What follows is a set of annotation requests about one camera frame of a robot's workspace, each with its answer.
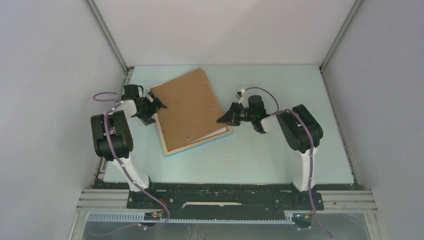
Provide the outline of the wooden picture frame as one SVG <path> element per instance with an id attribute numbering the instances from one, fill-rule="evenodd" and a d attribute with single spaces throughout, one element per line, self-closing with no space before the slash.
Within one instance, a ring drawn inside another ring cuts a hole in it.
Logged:
<path id="1" fill-rule="evenodd" d="M 234 130 L 233 130 L 232 127 L 225 125 L 224 128 L 228 127 L 229 131 L 224 133 L 224 134 L 216 135 L 216 136 L 213 136 L 213 137 L 210 137 L 210 138 L 198 141 L 198 142 L 190 143 L 190 144 L 187 144 L 187 145 L 180 147 L 178 149 L 175 149 L 175 150 L 168 150 L 168 147 L 167 147 L 167 144 L 166 144 L 165 138 L 164 138 L 164 133 L 163 133 L 163 130 L 162 130 L 162 127 L 161 127 L 161 124 L 160 124 L 159 116 L 158 116 L 157 113 L 154 114 L 154 119 L 156 120 L 155 125 L 156 125 L 156 128 L 157 128 L 158 134 L 159 134 L 160 142 L 162 144 L 162 149 L 164 151 L 165 157 L 170 157 L 170 156 L 191 150 L 193 148 L 197 148 L 199 146 L 202 146 L 202 145 L 211 143 L 213 141 L 216 141 L 216 140 L 225 138 L 227 136 L 230 136 L 234 133 Z"/>

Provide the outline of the brown frame backing board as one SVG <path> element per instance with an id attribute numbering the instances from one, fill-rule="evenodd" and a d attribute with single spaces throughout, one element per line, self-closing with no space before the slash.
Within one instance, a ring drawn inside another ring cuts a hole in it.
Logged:
<path id="1" fill-rule="evenodd" d="M 149 91 L 168 107 L 157 115 L 170 151 L 227 126 L 216 123 L 224 111 L 201 68 L 153 85 Z"/>

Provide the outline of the hot air balloon photo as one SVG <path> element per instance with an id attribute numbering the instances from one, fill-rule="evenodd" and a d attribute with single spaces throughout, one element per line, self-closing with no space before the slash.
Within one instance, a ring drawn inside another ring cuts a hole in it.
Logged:
<path id="1" fill-rule="evenodd" d="M 197 140 L 193 140 L 193 141 L 191 141 L 191 143 L 196 143 L 196 142 L 199 142 L 199 141 L 208 139 L 208 138 L 212 138 L 212 137 L 217 136 L 217 135 L 222 135 L 224 133 L 227 133 L 228 131 L 229 131 L 229 128 L 228 127 L 223 127 L 221 129 L 219 129 L 217 131 L 214 131 L 214 132 L 212 132 L 212 133 L 210 133 L 208 135 L 205 135 L 205 136 L 203 136 L 203 137 L 201 137 L 201 138 L 199 138 Z"/>

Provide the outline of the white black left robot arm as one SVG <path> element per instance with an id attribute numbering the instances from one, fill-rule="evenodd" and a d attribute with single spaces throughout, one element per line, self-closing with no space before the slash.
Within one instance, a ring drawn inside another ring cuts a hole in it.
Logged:
<path id="1" fill-rule="evenodd" d="M 150 190 L 153 182 L 132 154 L 134 141 L 128 121 L 137 118 L 148 126 L 156 122 L 154 114 L 167 106 L 152 91 L 145 96 L 144 87 L 137 84 L 125 85 L 118 97 L 114 107 L 90 118 L 94 151 L 120 170 L 130 191 L 141 192 L 138 201 L 145 208 L 153 208 L 158 194 Z"/>

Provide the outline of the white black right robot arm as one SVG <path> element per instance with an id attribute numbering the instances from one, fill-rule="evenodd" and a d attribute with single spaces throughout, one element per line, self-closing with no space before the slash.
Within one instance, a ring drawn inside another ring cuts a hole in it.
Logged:
<path id="1" fill-rule="evenodd" d="M 268 114 L 263 99 L 259 95 L 249 96 L 247 107 L 240 102 L 232 102 L 228 111 L 216 120 L 218 124 L 238 127 L 241 122 L 249 122 L 253 129 L 266 134 L 281 130 L 288 146 L 299 154 L 297 170 L 292 181 L 297 191 L 291 194 L 291 204 L 304 209 L 311 202 L 307 191 L 315 186 L 315 155 L 324 131 L 309 110 L 299 104 L 275 114 Z"/>

